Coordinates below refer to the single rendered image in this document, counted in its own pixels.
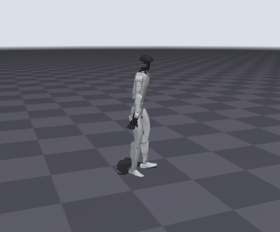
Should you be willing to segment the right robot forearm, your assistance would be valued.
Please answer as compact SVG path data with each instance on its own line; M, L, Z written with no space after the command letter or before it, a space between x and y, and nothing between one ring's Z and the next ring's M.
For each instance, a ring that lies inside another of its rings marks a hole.
M134 118L138 118L139 117L139 114L140 114L140 105L141 105L141 99L142 99L142 96L141 95L137 95L136 96L136 99L135 99L135 110L134 110Z

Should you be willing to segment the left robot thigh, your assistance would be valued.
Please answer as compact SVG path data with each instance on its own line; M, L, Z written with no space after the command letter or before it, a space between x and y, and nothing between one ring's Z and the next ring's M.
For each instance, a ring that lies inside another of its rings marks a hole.
M148 116L148 113L145 108L143 108L143 112L141 115L142 125L143 125L143 137L142 137L142 143L146 143L148 141L149 135L150 135L150 119Z

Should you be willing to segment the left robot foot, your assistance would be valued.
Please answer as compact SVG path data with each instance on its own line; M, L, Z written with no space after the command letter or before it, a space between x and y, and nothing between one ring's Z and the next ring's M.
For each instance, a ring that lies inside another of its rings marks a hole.
M155 167L155 166L157 166L157 163L147 162L147 164L143 164L143 163L140 164L140 168L150 168L150 167Z

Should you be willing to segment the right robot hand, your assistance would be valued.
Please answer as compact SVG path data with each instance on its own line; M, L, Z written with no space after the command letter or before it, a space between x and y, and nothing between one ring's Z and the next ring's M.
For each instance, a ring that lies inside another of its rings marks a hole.
M129 125L127 126L127 128L133 129L133 130L135 129L135 126L138 127L138 124L137 124L138 118L134 118L134 115L135 115L135 113L133 114L133 117L132 117L133 119L130 121Z

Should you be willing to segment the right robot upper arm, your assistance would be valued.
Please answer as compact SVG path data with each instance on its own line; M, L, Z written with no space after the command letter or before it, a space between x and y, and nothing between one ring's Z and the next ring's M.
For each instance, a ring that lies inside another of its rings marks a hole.
M136 83L136 85L135 85L135 98L136 98L137 95L141 95L140 92L141 92L141 88L142 88L141 86L143 83L143 75L137 75L135 77L135 83ZM142 99L143 99L143 96L142 96Z

